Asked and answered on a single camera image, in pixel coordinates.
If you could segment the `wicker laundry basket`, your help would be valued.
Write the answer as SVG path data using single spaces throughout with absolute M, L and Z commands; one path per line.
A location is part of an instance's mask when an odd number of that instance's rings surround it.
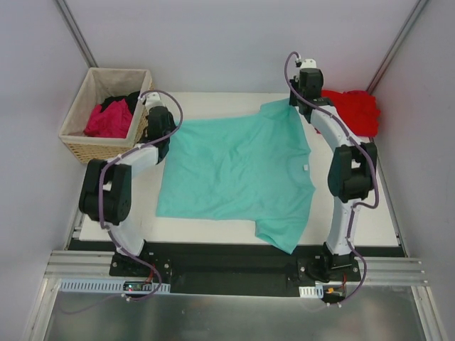
M 91 67 L 60 128 L 60 140 L 82 164 L 93 158 L 107 159 L 128 151 L 140 139 L 146 126 L 147 112 L 140 102 L 134 107 L 132 122 L 124 139 L 89 137 L 84 134 L 84 129 L 92 110 L 106 98 L 153 88 L 151 73 L 147 69 Z

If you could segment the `red t shirt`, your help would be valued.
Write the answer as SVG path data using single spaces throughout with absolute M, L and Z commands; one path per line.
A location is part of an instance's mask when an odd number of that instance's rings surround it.
M 353 133 L 368 138 L 377 136 L 380 110 L 376 97 L 362 90 L 322 90 L 321 94 L 335 104 L 339 116 Z

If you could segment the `teal t shirt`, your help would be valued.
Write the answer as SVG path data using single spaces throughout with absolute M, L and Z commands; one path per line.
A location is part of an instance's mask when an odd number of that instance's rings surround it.
M 315 191 L 310 153 L 285 99 L 249 116 L 185 121 L 170 141 L 156 214 L 253 221 L 257 238 L 292 253 Z

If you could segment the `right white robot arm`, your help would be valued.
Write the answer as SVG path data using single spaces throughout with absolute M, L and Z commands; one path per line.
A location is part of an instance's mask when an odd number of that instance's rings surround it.
M 334 198 L 333 217 L 320 257 L 306 266 L 308 276 L 324 283 L 355 267 L 353 235 L 360 207 L 378 206 L 373 142 L 361 141 L 344 123 L 329 98 L 322 96 L 323 74 L 316 67 L 300 67 L 289 81 L 291 106 L 324 138 L 333 152 L 328 189 Z

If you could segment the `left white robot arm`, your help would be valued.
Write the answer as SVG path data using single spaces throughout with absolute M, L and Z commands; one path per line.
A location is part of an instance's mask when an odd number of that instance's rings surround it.
M 157 166 L 169 152 L 171 136 L 180 128 L 164 104 L 148 109 L 144 138 L 131 150 L 109 160 L 88 162 L 79 199 L 79 210 L 99 222 L 115 245 L 115 261 L 134 276 L 157 270 L 149 259 L 147 243 L 129 218 L 132 182 L 142 172 Z

